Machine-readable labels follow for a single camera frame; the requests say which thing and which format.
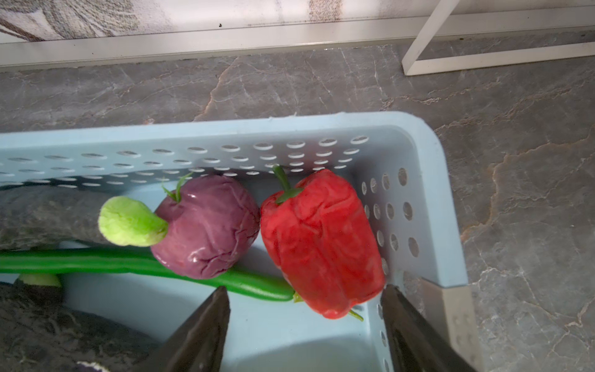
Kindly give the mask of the red pepper toy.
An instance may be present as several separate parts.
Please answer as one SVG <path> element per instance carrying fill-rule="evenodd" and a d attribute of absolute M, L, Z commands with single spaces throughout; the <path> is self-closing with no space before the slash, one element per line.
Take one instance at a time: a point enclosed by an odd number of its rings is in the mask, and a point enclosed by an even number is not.
<path fill-rule="evenodd" d="M 263 202 L 260 232 L 276 267 L 280 269 L 283 254 L 318 251 L 368 267 L 377 265 L 385 285 L 376 238 L 353 186 L 327 169 L 296 186 L 291 186 L 281 166 L 273 171 L 282 189 Z"/>

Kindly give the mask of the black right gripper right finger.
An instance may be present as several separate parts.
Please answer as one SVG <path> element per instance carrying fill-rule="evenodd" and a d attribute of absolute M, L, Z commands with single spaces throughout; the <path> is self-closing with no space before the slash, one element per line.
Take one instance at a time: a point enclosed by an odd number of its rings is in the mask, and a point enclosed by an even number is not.
<path fill-rule="evenodd" d="M 394 370 L 474 371 L 423 318 L 398 287 L 387 285 L 384 288 L 381 307 Z"/>

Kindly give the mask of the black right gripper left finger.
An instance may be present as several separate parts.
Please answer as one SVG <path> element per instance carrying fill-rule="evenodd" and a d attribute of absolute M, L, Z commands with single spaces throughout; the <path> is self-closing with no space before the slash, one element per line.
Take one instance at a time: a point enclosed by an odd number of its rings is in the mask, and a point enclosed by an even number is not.
<path fill-rule="evenodd" d="M 142 372 L 219 371 L 230 320 L 228 291 L 221 286 L 158 350 L 137 364 Z"/>

